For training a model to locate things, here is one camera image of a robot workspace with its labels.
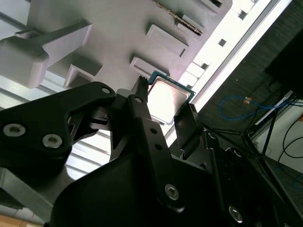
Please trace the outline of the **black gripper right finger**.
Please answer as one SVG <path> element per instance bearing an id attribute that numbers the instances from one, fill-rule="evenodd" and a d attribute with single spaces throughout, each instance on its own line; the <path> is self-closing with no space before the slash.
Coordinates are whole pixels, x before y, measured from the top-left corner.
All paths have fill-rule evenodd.
<path id="1" fill-rule="evenodd" d="M 186 104 L 174 118 L 182 158 L 203 167 L 203 202 L 196 209 L 205 211 L 211 226 L 289 227 L 291 200 L 264 159 L 265 174 L 253 166 L 255 155 L 235 148 L 221 149 L 216 136 L 198 120 L 195 106 Z"/>

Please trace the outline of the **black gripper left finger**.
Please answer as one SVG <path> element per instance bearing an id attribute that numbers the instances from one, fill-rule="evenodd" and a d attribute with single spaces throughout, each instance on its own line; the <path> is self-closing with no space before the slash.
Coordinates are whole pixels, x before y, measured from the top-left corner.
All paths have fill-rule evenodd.
<path id="1" fill-rule="evenodd" d="M 111 161 L 136 154 L 159 202 L 182 212 L 185 201 L 176 187 L 173 159 L 159 124 L 151 119 L 147 92 L 144 77 L 128 96 L 92 82 L 1 111 L 1 167 L 20 179 L 44 183 L 59 175 L 76 142 L 104 129 L 111 133 L 116 154 Z"/>

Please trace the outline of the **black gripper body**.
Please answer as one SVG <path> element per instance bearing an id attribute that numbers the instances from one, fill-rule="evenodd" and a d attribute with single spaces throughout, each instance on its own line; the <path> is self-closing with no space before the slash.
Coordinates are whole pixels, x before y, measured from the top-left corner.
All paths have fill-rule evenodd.
<path id="1" fill-rule="evenodd" d="M 120 157 L 71 183 L 54 203 L 50 227 L 232 227 L 222 211 L 211 176 L 173 159 L 177 190 L 185 201 L 177 213 L 160 203 L 142 160 Z"/>

